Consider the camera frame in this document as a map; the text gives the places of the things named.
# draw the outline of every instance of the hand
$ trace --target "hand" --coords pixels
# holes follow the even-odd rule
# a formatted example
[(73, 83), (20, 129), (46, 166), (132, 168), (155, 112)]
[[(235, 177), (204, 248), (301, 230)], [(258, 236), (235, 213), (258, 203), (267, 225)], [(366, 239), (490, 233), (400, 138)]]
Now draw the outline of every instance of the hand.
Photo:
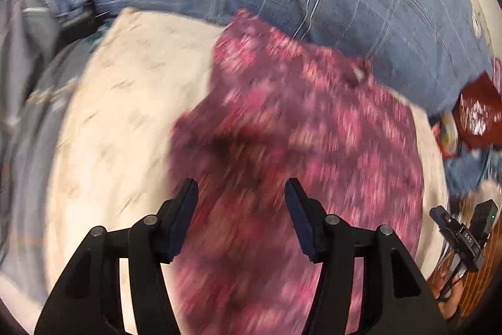
[[(446, 272), (442, 272), (439, 277), (437, 277), (431, 284), (432, 295), (435, 299), (439, 298), (439, 292), (444, 286), (444, 278), (446, 276)], [(453, 279), (453, 282), (458, 280), (456, 276)], [(460, 303), (460, 298), (462, 298), (463, 284), (461, 280), (458, 280), (457, 283), (452, 287), (450, 298), (446, 302), (439, 302), (438, 307), (441, 311), (441, 315), (445, 321), (449, 320), (457, 311), (458, 304)]]

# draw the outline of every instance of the finger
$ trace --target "finger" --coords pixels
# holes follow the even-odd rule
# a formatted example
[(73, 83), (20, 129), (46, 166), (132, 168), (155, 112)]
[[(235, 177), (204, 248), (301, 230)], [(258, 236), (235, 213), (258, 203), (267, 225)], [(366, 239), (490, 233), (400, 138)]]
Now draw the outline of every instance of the finger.
[(448, 298), (448, 301), (446, 301), (446, 304), (455, 306), (458, 306), (458, 303), (460, 303), (460, 299), (462, 298), (462, 292), (464, 290), (464, 286), (462, 284), (462, 280), (458, 280), (457, 283), (451, 288), (451, 295), (450, 298)]
[(438, 303), (438, 308), (439, 311), (441, 312), (441, 315), (443, 316), (444, 320), (447, 321), (450, 319), (448, 316), (448, 312), (446, 311), (446, 303), (445, 302), (439, 302)]
[(431, 292), (434, 298), (437, 299), (439, 297), (439, 293), (441, 292), (443, 287), (444, 287), (444, 279), (441, 277), (435, 277), (431, 285)]

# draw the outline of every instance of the wooden surface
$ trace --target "wooden surface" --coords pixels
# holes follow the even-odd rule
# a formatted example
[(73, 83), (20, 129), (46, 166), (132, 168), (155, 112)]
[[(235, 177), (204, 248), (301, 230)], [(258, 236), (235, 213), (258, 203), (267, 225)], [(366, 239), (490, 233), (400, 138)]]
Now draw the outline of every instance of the wooden surface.
[(485, 260), (483, 267), (478, 273), (467, 273), (463, 278), (464, 292), (460, 301), (463, 316), (468, 316), (478, 304), (502, 259), (501, 220), (499, 219), (495, 225), (491, 237), (483, 250)]

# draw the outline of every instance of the pink floral fabric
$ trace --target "pink floral fabric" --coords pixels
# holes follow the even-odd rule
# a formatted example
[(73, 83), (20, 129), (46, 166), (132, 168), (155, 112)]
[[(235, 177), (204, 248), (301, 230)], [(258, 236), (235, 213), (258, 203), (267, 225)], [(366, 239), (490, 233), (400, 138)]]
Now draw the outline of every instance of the pink floral fabric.
[(498, 57), (492, 57), (491, 65), (494, 69), (494, 74), (491, 76), (495, 88), (502, 95), (502, 62)]
[[(176, 261), (193, 333), (301, 334), (320, 265), (293, 230), (289, 177), (354, 226), (392, 226), (415, 255), (423, 178), (410, 109), (368, 62), (292, 40), (245, 10), (215, 46), (208, 97), (175, 125), (170, 163), (174, 183), (200, 186)], [(358, 264), (349, 332), (361, 287)]]

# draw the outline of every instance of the pink patterned cloth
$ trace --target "pink patterned cloth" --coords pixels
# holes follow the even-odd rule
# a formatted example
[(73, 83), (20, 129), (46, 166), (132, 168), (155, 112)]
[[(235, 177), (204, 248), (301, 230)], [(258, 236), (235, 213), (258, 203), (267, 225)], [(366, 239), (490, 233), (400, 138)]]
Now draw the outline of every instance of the pink patterned cloth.
[[(193, 333), (301, 334), (320, 265), (293, 230), (289, 177), (354, 226), (392, 226), (415, 255), (423, 178), (410, 109), (367, 62), (294, 41), (245, 10), (216, 44), (208, 97), (175, 125), (170, 162), (175, 184), (200, 186), (176, 270)], [(361, 264), (355, 278), (349, 332)]]
[(491, 76), (491, 81), (499, 94), (502, 95), (502, 62), (498, 57), (493, 57), (491, 59), (491, 65), (494, 68), (494, 74)]

